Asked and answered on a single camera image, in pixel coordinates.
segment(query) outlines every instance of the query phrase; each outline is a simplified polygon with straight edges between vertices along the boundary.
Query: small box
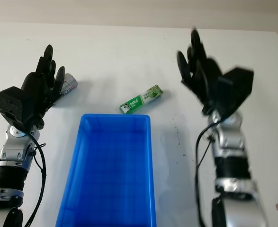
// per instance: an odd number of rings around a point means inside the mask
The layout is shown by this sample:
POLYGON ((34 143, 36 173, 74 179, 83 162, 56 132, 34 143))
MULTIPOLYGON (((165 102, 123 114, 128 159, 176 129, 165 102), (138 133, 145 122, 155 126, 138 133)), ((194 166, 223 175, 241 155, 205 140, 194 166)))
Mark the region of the small box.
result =
POLYGON ((153 86, 144 93, 132 98, 128 102, 120 105, 120 110, 124 114, 132 114, 134 111, 139 109, 153 100, 159 98, 163 94, 163 91, 158 85, 153 86))

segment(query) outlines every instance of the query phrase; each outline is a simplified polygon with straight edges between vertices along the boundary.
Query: wire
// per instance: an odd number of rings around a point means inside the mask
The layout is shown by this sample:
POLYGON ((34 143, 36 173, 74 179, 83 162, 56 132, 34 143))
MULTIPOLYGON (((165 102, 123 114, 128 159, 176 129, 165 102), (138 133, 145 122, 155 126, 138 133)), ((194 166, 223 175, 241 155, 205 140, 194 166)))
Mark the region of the wire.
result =
MULTIPOLYGON (((43 147, 45 147, 46 146, 46 143, 42 143, 42 144, 40 144, 40 148, 43 148, 43 147)), ((36 150, 38 149, 38 147, 35 147, 35 150, 34 150, 34 159, 35 159, 35 162, 36 162, 36 164, 37 164, 37 166, 40 168, 40 169, 42 169, 42 167, 39 165, 39 163, 37 162, 37 160, 36 160, 36 150)))
POLYGON ((28 219, 28 221, 27 221, 27 223, 25 224, 24 227, 30 227, 30 225, 32 224, 32 222, 33 222, 33 220, 36 216, 36 213, 37 213, 37 211, 39 209, 39 206, 40 206, 40 203, 42 201, 42 197, 43 197, 43 194, 44 194, 44 188, 45 188, 45 182, 46 182, 46 163, 45 163, 44 153, 42 151, 42 147, 44 147, 46 144, 39 145, 37 140, 30 133, 27 133, 27 136, 34 142, 34 144, 36 145, 35 150, 38 149, 39 152, 40 152, 40 155, 41 155, 42 167, 36 161, 36 157, 35 157, 36 155, 34 155, 34 159, 35 159, 36 164, 38 165, 38 167, 41 170, 42 185, 41 185, 41 191, 40 191, 40 195, 39 195, 39 199, 38 199, 38 202, 36 204, 36 207, 35 207, 33 213, 31 214, 30 218, 28 219))
POLYGON ((201 214, 201 207, 200 207, 200 189, 199 189, 199 175, 198 175, 198 171, 199 171, 199 167, 200 167, 200 165, 201 165, 201 163, 202 163, 202 161, 203 161, 203 159, 204 159, 204 156, 205 156, 205 154, 206 154, 206 152, 207 152, 207 150, 208 150, 208 148, 209 148, 210 143, 212 142, 212 140, 210 140, 210 142, 209 142, 209 144, 208 144, 208 146, 207 146, 207 149, 206 149, 206 151, 204 152, 204 155, 203 155, 203 157, 202 157, 200 163, 198 163, 198 159, 199 159, 199 158, 198 158, 198 147, 199 147, 199 142, 200 142, 202 136, 204 135, 204 133, 205 133, 207 130, 209 130, 210 128, 212 128, 212 127, 214 127, 214 126, 216 126, 216 125, 218 125, 218 124, 220 124, 220 123, 222 123, 225 119, 226 119, 226 118, 221 119, 221 120, 217 121, 216 123, 212 123, 212 124, 208 125, 206 128, 204 128, 204 129, 201 131, 201 133, 199 134, 199 136, 198 136, 198 138, 197 138, 197 141, 196 141, 196 150, 195 150, 195 153, 196 153, 195 193, 196 193, 196 195, 195 195, 195 196, 196 196, 196 203, 197 203, 198 221, 199 221, 199 224, 200 224, 201 227, 206 227, 206 226, 205 226, 204 220, 203 220, 203 218, 202 218, 202 214, 201 214))
POLYGON ((204 155, 203 155, 201 161, 199 162, 199 165, 197 166, 198 169, 199 169, 200 165, 202 164, 203 159, 204 159, 204 157, 205 157, 205 155, 206 155, 206 153, 207 153, 207 151, 208 151, 208 148, 209 148, 209 146, 210 146, 211 143, 212 143, 212 140, 209 139, 209 143, 208 143, 207 148, 206 148, 206 150, 205 150, 205 152, 204 152, 204 155))

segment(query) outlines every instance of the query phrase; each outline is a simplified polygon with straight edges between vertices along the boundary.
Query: white table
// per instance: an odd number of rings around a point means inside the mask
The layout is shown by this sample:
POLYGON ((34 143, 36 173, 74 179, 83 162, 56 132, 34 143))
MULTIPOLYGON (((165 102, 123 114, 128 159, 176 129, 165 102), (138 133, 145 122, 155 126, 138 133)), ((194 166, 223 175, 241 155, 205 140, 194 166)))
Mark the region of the white table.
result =
MULTIPOLYGON (((0 91, 21 87, 36 70, 48 44, 57 66, 79 87, 50 109, 40 131, 47 180, 33 227, 55 226, 79 119, 84 113, 120 113, 118 106, 158 84, 164 95, 140 110, 152 120, 153 175, 157 225, 197 226, 194 144, 206 127, 202 106, 181 83, 176 51, 186 51, 190 29, 0 24, 0 91)), ((278 227, 278 35, 270 32, 200 30, 208 55, 221 69, 255 71, 252 95, 241 106, 252 175, 259 183, 270 226, 278 227)), ((7 123, 0 115, 0 149, 7 123)), ((204 218, 211 226, 215 169, 211 152, 200 169, 204 218)), ((41 175, 33 163, 25 181, 24 223, 39 196, 41 175)))

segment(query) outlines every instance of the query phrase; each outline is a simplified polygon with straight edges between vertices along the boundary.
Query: blue container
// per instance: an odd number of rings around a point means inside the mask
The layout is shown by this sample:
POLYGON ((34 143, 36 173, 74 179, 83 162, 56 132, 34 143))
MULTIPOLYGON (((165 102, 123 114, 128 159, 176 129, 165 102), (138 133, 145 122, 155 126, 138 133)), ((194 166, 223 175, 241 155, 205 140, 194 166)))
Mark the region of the blue container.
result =
POLYGON ((156 227, 149 116, 82 116, 56 227, 156 227))

